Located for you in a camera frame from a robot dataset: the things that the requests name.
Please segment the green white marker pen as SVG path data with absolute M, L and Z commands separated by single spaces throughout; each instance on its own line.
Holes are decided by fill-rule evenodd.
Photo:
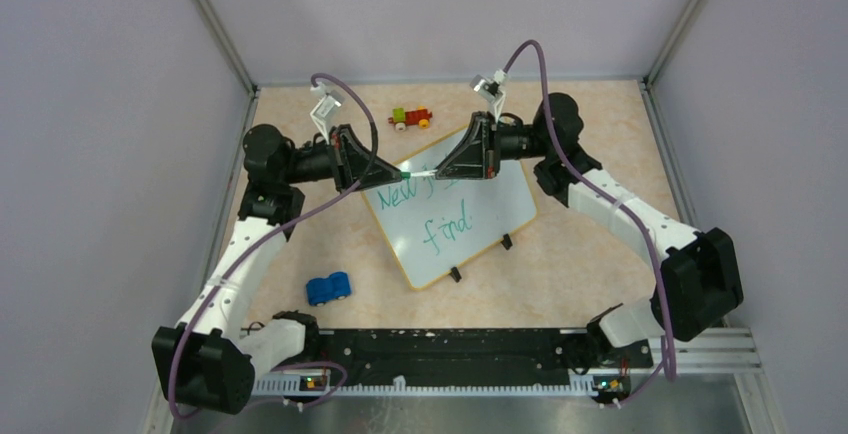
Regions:
M 424 170 L 424 171 L 415 171 L 410 172 L 410 178 L 421 178 L 421 177 L 435 177 L 437 171 L 436 170 Z

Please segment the yellow-framed whiteboard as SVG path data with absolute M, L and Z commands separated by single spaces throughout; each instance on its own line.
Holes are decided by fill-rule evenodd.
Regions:
M 424 176 L 462 137 L 455 131 L 400 161 L 413 175 L 363 197 L 411 288 L 452 276 L 466 262 L 512 237 L 537 216 L 526 169 L 504 161 L 490 180 Z

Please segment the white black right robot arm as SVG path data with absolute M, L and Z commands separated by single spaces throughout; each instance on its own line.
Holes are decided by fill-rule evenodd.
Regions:
M 583 127 L 576 101 L 559 92 L 543 99 L 530 124 L 475 112 L 435 177 L 489 180 L 505 161 L 536 159 L 533 172 L 546 195 L 605 227 L 652 268 L 650 297 L 609 308 L 587 326 L 589 358 L 612 366 L 637 341 L 694 339 L 739 307 L 744 291 L 731 236 L 700 231 L 641 200 L 580 146 Z

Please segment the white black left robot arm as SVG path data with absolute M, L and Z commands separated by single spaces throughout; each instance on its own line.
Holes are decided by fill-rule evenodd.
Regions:
M 356 191 L 401 181 L 400 170 L 377 154 L 374 122 L 369 131 L 368 146 L 349 124 L 301 147 L 269 124 L 245 134 L 248 184 L 231 243 L 188 311 L 152 339 L 162 392 L 176 419 L 202 410 L 237 414 L 257 378 L 285 360 L 302 368 L 317 361 L 321 342 L 300 321 L 273 320 L 248 336 L 241 328 L 271 261 L 299 223 Z

